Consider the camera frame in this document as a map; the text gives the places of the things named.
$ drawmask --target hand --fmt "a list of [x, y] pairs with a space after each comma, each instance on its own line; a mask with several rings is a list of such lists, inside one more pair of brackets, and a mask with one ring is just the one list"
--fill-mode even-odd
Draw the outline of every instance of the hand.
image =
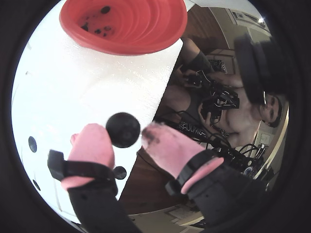
[[207, 129], [210, 129], [210, 128], [211, 128], [211, 125], [210, 125], [211, 113], [208, 112], [208, 113], [207, 113], [207, 117], [206, 117], [206, 119], [204, 120], [204, 118], [202, 117], [202, 114], [201, 114], [201, 110], [202, 110], [202, 109], [203, 109], [203, 103], [200, 104], [199, 109], [198, 109], [199, 116], [200, 116], [200, 119], [201, 119], [202, 124], [203, 124]]
[[188, 76], [195, 75], [196, 72], [193, 70], [188, 69], [186, 72], [182, 73], [180, 69], [175, 71], [175, 77], [177, 80], [184, 86], [184, 87], [194, 87], [194, 88], [201, 88], [202, 86], [195, 86], [188, 83]]
[[201, 88], [202, 87], [201, 84], [199, 86], [195, 86], [195, 85], [191, 85], [191, 84], [188, 83], [189, 75], [196, 75], [196, 71], [188, 69], [185, 73], [183, 73], [183, 79], [185, 80], [184, 86], [185, 87]]

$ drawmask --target man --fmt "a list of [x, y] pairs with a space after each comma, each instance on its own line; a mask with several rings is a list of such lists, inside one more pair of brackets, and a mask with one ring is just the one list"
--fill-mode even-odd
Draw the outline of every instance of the man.
[[[253, 143], [261, 121], [267, 125], [276, 127], [282, 114], [282, 105], [278, 97], [266, 96], [265, 105], [252, 104], [246, 95], [240, 75], [228, 75], [222, 72], [214, 72], [208, 59], [188, 38], [182, 38], [184, 45], [180, 56], [183, 64], [188, 68], [185, 72], [179, 69], [172, 78], [182, 85], [168, 85], [163, 95], [158, 114], [165, 109], [173, 109], [177, 112], [186, 111], [189, 114], [171, 115], [170, 120], [178, 123], [186, 121], [188, 123], [203, 124], [211, 133], [222, 133], [227, 136], [231, 147], [240, 147], [248, 143]], [[202, 88], [198, 90], [188, 89], [190, 86], [186, 80], [190, 74], [195, 74], [199, 70], [204, 70], [213, 80], [234, 88], [240, 99], [239, 109], [222, 110], [219, 120], [211, 125], [210, 113], [206, 119], [201, 115], [202, 94], [207, 92]]]

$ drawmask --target black strap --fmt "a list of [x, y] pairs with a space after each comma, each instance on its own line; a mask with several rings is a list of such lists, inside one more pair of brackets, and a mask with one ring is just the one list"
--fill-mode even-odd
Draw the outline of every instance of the black strap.
[[92, 162], [65, 161], [64, 154], [59, 151], [50, 150], [48, 167], [54, 179], [62, 181], [66, 177], [81, 176], [99, 180], [110, 187], [114, 195], [118, 188], [113, 171], [102, 165]]
[[184, 168], [181, 170], [179, 176], [176, 178], [176, 180], [179, 182], [179, 184], [184, 186], [184, 184], [193, 176], [193, 174], [206, 162], [212, 159], [215, 154], [212, 150], [204, 150], [195, 156], [193, 156], [187, 164], [184, 166]]
[[171, 196], [180, 195], [181, 188], [191, 176], [206, 162], [215, 156], [212, 150], [204, 150], [193, 156], [181, 170], [176, 180], [169, 181], [165, 188]]

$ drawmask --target black round button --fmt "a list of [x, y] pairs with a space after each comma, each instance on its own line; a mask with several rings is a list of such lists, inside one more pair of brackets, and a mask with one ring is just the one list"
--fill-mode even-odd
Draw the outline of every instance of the black round button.
[[138, 120], [128, 113], [117, 113], [109, 118], [106, 129], [115, 147], [127, 148], [133, 145], [140, 134]]
[[115, 167], [115, 169], [113, 169], [113, 173], [115, 174], [117, 180], [123, 180], [127, 175], [125, 168], [122, 166]]
[[35, 139], [31, 136], [28, 138], [28, 145], [29, 145], [30, 150], [33, 153], [37, 152], [37, 143], [36, 143]]

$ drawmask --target knee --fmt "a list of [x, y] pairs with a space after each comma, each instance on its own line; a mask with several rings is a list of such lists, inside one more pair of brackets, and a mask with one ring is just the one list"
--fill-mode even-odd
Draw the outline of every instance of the knee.
[[191, 40], [191, 39], [188, 38], [188, 37], [182, 37], [181, 40], [182, 40], [182, 42], [184, 43], [184, 44], [183, 44], [183, 49], [189, 49], [189, 48], [191, 48], [191, 47], [193, 46], [193, 44], [195, 44], [195, 43], [193, 42], [193, 40]]
[[166, 103], [177, 103], [177, 102], [183, 102], [188, 98], [189, 98], [189, 93], [183, 87], [177, 86], [177, 85], [171, 85], [171, 86], [167, 86], [162, 99]]

